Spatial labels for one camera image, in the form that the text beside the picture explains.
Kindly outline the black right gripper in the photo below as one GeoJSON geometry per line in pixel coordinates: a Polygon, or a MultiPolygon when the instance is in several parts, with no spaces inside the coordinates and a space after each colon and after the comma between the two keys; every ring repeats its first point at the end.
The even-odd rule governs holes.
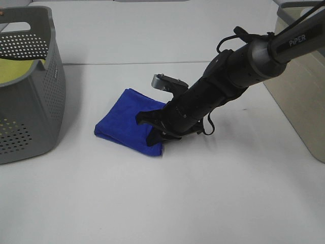
{"type": "Polygon", "coordinates": [[[169,135],[157,128],[152,128],[146,138],[147,146],[158,143],[180,140],[197,126],[199,133],[207,135],[202,119],[207,115],[208,121],[215,130],[210,118],[211,111],[221,106],[229,94],[229,81],[224,77],[200,78],[193,86],[172,99],[163,109],[140,111],[137,114],[137,124],[164,125],[173,134],[169,135]]]}

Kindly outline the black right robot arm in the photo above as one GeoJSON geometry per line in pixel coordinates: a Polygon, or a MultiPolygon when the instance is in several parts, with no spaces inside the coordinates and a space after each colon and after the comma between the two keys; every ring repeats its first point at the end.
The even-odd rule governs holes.
{"type": "Polygon", "coordinates": [[[237,50],[219,50],[202,77],[192,86],[156,74],[152,87],[173,94],[164,108],[140,112],[137,124],[152,126],[148,146],[203,133],[203,119],[237,99],[249,86],[281,75],[289,61],[324,46],[324,2],[319,2],[278,34],[249,34],[241,27],[234,37],[244,41],[237,50]]]}

